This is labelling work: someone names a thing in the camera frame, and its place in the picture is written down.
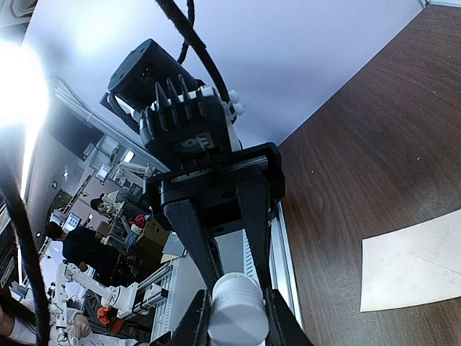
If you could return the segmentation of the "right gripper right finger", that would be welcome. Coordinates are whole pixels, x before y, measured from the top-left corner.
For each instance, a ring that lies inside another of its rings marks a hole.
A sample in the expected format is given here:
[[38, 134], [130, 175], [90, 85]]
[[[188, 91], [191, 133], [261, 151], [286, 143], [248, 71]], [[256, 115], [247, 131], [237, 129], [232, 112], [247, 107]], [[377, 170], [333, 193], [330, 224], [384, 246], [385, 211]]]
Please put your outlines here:
[[313, 346], [278, 290], [264, 291], [269, 317], [268, 345]]

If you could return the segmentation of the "beige envelope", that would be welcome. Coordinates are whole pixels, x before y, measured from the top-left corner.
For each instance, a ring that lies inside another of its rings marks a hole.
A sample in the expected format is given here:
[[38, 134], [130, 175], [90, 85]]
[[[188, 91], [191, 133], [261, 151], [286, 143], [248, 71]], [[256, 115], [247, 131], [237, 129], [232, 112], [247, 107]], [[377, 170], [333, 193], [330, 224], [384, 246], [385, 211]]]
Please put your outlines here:
[[361, 312], [459, 297], [459, 210], [362, 240]]

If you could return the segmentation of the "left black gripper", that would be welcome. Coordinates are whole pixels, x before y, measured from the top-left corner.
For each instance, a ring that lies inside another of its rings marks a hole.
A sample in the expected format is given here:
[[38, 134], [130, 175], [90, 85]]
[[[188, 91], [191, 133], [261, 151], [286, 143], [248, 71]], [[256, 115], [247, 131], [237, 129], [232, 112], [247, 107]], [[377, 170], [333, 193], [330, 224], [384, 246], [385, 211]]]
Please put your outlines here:
[[[262, 176], [248, 179], [253, 173]], [[219, 170], [168, 172], [143, 183], [144, 200], [156, 215], [165, 214], [209, 290], [222, 276], [218, 245], [211, 236], [244, 227], [260, 286], [271, 286], [268, 219], [277, 215], [284, 196], [282, 157], [274, 143], [234, 152]]]

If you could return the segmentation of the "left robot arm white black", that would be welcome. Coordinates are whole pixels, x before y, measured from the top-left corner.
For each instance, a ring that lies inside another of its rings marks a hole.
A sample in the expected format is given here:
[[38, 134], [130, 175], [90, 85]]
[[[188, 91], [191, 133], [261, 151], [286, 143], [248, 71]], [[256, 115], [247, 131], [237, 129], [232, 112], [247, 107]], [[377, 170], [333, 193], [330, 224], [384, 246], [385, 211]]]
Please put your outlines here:
[[163, 214], [208, 288], [223, 274], [216, 238], [246, 232], [259, 284], [271, 286], [269, 223], [285, 195], [273, 143], [242, 148], [231, 136], [231, 111], [211, 86], [189, 74], [154, 40], [132, 50], [113, 73], [107, 98], [131, 123], [167, 172], [145, 179], [143, 197]]

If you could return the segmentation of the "green white glue stick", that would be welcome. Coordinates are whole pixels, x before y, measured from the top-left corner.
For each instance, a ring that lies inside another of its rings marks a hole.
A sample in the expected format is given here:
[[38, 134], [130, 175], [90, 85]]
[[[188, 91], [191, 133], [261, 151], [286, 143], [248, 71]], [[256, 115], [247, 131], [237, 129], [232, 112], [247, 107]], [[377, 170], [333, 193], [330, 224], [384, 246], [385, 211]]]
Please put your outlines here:
[[269, 334], [264, 298], [248, 275], [230, 272], [212, 290], [207, 333], [214, 345], [260, 345]]

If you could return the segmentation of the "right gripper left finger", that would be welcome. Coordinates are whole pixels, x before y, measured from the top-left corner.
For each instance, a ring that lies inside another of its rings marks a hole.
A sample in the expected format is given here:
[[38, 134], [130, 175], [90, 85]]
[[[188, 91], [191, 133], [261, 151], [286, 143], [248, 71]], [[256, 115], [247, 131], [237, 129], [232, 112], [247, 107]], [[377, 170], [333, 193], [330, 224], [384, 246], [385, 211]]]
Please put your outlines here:
[[198, 290], [170, 339], [166, 343], [155, 340], [150, 342], [149, 345], [210, 345], [210, 337], [207, 333], [210, 313], [209, 292], [206, 289]]

